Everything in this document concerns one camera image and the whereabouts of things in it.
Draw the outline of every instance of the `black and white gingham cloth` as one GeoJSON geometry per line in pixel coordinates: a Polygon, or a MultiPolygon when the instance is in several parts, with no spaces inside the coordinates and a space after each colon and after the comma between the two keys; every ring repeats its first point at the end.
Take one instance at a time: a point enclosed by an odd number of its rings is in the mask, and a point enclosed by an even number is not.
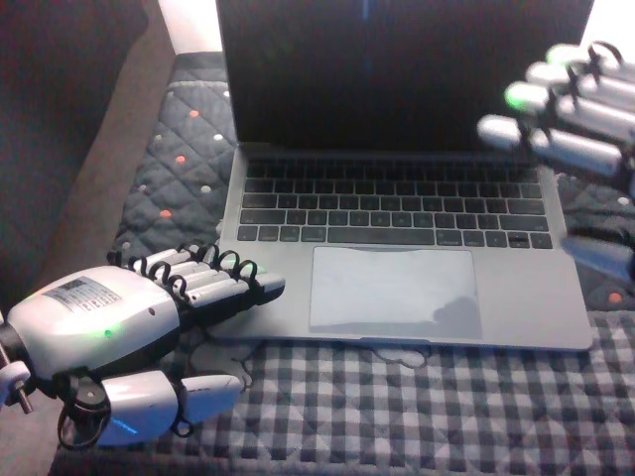
{"type": "MultiPolygon", "coordinates": [[[[159,464],[165,455],[174,471],[236,474],[628,474],[635,312],[590,318],[594,343],[579,353],[215,346],[208,370],[224,355],[248,375],[233,411],[187,440],[169,434],[89,458],[159,464]]],[[[185,364],[198,339],[184,339],[166,369],[185,364]]]]}

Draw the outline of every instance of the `robotic hand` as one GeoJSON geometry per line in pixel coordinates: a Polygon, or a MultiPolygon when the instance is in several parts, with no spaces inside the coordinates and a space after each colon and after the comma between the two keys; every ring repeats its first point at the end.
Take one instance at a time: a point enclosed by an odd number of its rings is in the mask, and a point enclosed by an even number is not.
{"type": "MultiPolygon", "coordinates": [[[[635,63],[603,42],[556,45],[526,78],[505,91],[518,118],[483,117],[480,138],[635,197],[635,63]]],[[[635,237],[626,230],[570,229],[562,244],[583,265],[635,285],[635,237]]]]}
{"type": "Polygon", "coordinates": [[[58,436],[68,449],[131,444],[169,429],[187,437],[193,424],[233,406],[240,381],[130,372],[170,353],[194,325],[278,298],[285,281],[215,245],[133,257],[123,268],[120,253],[108,261],[39,290],[6,322],[0,315],[0,409],[20,402],[29,413],[35,388],[61,398],[58,436]]]}

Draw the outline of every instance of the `brown floor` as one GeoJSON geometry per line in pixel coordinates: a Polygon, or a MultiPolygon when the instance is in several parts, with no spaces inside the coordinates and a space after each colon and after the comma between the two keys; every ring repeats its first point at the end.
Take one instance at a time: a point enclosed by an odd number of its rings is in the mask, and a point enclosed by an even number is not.
{"type": "MultiPolygon", "coordinates": [[[[143,0],[147,32],[124,63],[99,134],[68,198],[47,260],[43,286],[69,273],[105,263],[123,202],[151,136],[174,50],[157,0],[143,0]]],[[[0,476],[45,475],[57,448],[61,404],[35,393],[36,411],[19,406],[0,413],[0,476]]]]}

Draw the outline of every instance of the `orange dot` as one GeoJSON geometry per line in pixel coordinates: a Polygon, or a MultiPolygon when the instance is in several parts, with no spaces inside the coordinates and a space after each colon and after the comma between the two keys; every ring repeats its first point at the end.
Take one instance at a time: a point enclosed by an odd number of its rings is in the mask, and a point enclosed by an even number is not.
{"type": "Polygon", "coordinates": [[[622,302],[622,295],[620,293],[611,293],[608,295],[608,301],[611,304],[620,304],[622,302]]]}

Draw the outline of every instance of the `open laptop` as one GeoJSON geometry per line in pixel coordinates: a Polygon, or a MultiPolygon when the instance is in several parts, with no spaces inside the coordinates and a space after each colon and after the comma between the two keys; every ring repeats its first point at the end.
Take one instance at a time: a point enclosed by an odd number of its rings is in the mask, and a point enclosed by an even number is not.
{"type": "Polygon", "coordinates": [[[555,177],[476,123],[591,3],[217,0],[240,142],[220,246],[287,286],[214,334],[588,348],[555,177]]]}

